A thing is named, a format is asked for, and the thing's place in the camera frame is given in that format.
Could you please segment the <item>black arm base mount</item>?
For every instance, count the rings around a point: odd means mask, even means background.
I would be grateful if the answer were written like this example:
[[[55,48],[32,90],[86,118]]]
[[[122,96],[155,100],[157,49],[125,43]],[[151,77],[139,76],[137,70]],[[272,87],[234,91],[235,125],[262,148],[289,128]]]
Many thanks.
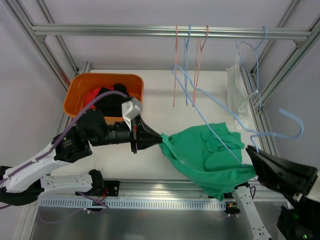
[[[118,180],[104,180],[97,181],[92,184],[89,191],[83,192],[86,196],[94,197],[117,197],[120,190],[120,181]]]

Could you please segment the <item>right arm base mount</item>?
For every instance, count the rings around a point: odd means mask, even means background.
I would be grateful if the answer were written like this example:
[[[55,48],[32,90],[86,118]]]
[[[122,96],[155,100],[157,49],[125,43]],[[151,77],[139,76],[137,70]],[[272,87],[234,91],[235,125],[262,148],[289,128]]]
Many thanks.
[[[235,189],[234,184],[215,184],[207,187],[205,192],[210,196],[219,201],[229,197]]]

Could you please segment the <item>white tank top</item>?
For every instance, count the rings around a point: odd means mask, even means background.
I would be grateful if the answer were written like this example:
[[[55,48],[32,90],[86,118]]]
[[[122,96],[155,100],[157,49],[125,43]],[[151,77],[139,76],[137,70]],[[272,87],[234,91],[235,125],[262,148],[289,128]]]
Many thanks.
[[[227,69],[227,106],[236,114],[233,120],[235,130],[240,131],[242,125],[249,127],[249,101],[258,91],[250,94],[244,85],[244,79],[240,71],[240,55],[237,52],[235,63]]]

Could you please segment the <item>black tank top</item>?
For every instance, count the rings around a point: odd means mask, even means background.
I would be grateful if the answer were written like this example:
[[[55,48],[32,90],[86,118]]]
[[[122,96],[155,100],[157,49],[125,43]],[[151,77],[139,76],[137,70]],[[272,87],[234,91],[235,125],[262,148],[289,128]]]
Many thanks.
[[[110,91],[118,91],[118,92],[125,94],[126,96],[129,95],[129,93],[127,91],[127,87],[124,86],[123,84],[120,84],[120,83],[114,84],[112,89],[102,87],[99,90],[98,95],[101,95],[103,93],[110,92]],[[94,104],[94,106],[98,110],[102,111],[102,113],[105,117],[121,117],[122,116],[122,103],[124,103],[126,101],[126,99],[127,99],[127,97],[123,97],[122,95],[110,94],[110,95],[103,97],[99,101],[97,101]]]

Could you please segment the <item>red tank top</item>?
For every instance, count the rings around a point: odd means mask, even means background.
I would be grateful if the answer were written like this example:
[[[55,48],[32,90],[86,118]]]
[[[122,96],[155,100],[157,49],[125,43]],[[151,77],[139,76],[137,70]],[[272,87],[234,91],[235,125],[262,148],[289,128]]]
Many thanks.
[[[93,90],[90,90],[83,98],[83,107],[86,107],[97,95],[108,92],[108,91],[113,91],[114,87],[98,87]]]

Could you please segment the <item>green tank top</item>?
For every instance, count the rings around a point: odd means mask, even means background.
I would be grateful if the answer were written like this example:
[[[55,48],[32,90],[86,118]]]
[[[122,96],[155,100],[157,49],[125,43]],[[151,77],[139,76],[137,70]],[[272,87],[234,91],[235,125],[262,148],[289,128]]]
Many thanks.
[[[219,201],[256,176],[254,167],[242,162],[245,144],[241,134],[229,131],[224,122],[192,126],[161,137],[159,147],[172,165]]]

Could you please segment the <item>blue wire hanger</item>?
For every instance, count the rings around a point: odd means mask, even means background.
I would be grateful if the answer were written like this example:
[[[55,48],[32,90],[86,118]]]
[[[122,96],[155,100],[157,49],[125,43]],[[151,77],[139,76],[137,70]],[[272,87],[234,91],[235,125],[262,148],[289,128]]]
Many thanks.
[[[262,27],[264,29],[264,37],[262,38],[262,40],[259,42],[259,44],[256,47],[253,47],[252,44],[245,42],[243,40],[241,40],[239,43],[237,43],[237,41],[235,40],[235,45],[237,50],[240,50],[240,45],[243,43],[245,45],[250,46],[251,50],[255,53],[255,59],[256,59],[256,95],[257,95],[257,100],[254,98],[254,102],[256,103],[257,109],[258,110],[262,110],[263,108],[263,104],[262,104],[262,99],[261,99],[261,94],[259,92],[259,86],[260,86],[260,67],[259,67],[259,58],[258,58],[258,53],[259,53],[259,49],[260,46],[262,45],[262,43],[265,41],[265,39],[267,38],[268,35],[268,28],[266,26]]]
[[[189,50],[189,42],[191,37],[191,26],[188,26],[188,35],[187,38],[184,38],[184,70],[185,73],[188,73],[188,50]],[[184,89],[185,89],[185,104],[188,106],[188,78],[184,76]]]

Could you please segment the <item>pink wire hanger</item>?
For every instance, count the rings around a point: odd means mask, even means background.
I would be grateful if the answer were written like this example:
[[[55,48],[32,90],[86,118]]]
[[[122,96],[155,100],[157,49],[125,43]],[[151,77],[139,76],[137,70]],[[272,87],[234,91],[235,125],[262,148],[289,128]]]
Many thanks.
[[[174,61],[174,87],[173,87],[173,107],[176,105],[176,87],[177,87],[177,63],[178,63],[178,48],[179,48],[179,38],[178,38],[178,25],[175,26],[175,61]]]

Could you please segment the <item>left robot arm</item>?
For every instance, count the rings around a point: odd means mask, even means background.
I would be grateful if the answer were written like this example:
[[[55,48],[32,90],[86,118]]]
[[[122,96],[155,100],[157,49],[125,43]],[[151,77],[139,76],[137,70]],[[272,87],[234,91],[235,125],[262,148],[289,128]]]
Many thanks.
[[[125,122],[107,124],[101,111],[89,109],[25,163],[1,166],[0,201],[5,206],[23,206],[47,194],[101,196],[106,186],[99,170],[65,177],[54,177],[52,171],[91,156],[92,147],[125,143],[130,143],[131,151],[136,153],[162,143],[162,137],[140,115],[131,121],[131,126]]]

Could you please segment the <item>pink hanger with black top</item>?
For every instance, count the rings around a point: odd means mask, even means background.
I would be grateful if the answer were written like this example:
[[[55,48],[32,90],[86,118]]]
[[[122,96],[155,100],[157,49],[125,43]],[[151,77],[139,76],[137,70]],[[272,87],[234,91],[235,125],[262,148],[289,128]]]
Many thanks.
[[[206,41],[209,36],[209,26],[206,26],[206,34],[205,34],[205,39],[204,42],[201,42],[201,39],[197,39],[196,43],[196,55],[195,55],[195,70],[194,70],[194,78],[193,78],[193,94],[192,94],[192,106],[195,105],[196,103],[196,98],[197,98],[197,87],[198,87],[198,82],[199,82],[199,75],[200,75],[200,68],[201,68],[201,61],[202,61],[202,55],[203,55],[203,49],[205,47]]]

